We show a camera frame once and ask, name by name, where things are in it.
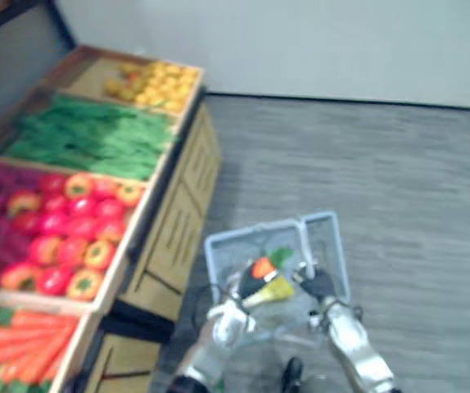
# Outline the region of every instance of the wooden cabinet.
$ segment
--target wooden cabinet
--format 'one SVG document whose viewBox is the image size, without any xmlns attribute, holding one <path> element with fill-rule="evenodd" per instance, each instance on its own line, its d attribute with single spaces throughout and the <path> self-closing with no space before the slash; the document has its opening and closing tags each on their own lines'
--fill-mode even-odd
<svg viewBox="0 0 470 393">
<path fill-rule="evenodd" d="M 140 309 L 176 321 L 219 172 L 219 148 L 201 104 L 133 278 L 119 296 Z"/>
<path fill-rule="evenodd" d="M 85 393 L 146 393 L 160 345 L 106 334 Z"/>
</svg>

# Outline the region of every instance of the red bell pepper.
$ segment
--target red bell pepper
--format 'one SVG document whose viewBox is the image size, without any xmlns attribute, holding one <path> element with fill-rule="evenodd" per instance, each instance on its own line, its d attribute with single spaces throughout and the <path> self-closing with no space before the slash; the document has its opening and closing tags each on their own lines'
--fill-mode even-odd
<svg viewBox="0 0 470 393">
<path fill-rule="evenodd" d="M 46 269 L 38 280 L 38 292 L 44 295 L 64 295 L 74 274 L 74 270 L 66 266 Z"/>
</svg>

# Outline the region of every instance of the cabinet door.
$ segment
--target cabinet door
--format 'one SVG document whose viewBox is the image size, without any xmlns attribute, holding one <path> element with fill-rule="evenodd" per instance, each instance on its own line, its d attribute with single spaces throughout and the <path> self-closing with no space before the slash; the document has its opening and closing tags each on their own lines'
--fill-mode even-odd
<svg viewBox="0 0 470 393">
<path fill-rule="evenodd" d="M 179 318 L 183 298 L 145 270 L 140 280 L 130 285 L 120 299 L 172 321 Z"/>
<path fill-rule="evenodd" d="M 201 215 L 206 216 L 219 172 L 219 148 L 205 106 L 201 107 L 195 121 L 196 135 L 185 157 L 182 179 Z"/>
<path fill-rule="evenodd" d="M 147 270 L 183 293 L 198 248 L 203 219 L 185 187 L 178 187 L 163 217 Z"/>
<path fill-rule="evenodd" d="M 85 393 L 147 391 L 159 350 L 155 342 L 106 334 Z"/>
</svg>

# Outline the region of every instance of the white wall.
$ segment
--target white wall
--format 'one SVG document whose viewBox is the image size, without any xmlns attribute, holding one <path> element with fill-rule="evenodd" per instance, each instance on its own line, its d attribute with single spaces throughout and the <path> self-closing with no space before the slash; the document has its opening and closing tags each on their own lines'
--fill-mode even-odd
<svg viewBox="0 0 470 393">
<path fill-rule="evenodd" d="M 81 42 L 204 66 L 210 89 L 470 106 L 470 0 L 60 0 Z"/>
</svg>

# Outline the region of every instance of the toy vegetable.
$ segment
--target toy vegetable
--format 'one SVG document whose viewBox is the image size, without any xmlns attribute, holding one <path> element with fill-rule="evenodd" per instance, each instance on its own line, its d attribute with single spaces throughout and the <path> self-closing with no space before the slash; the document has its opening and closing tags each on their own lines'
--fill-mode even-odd
<svg viewBox="0 0 470 393">
<path fill-rule="evenodd" d="M 82 269 L 71 279 L 67 296 L 75 300 L 92 300 L 103 280 L 104 276 L 97 270 Z"/>
</svg>

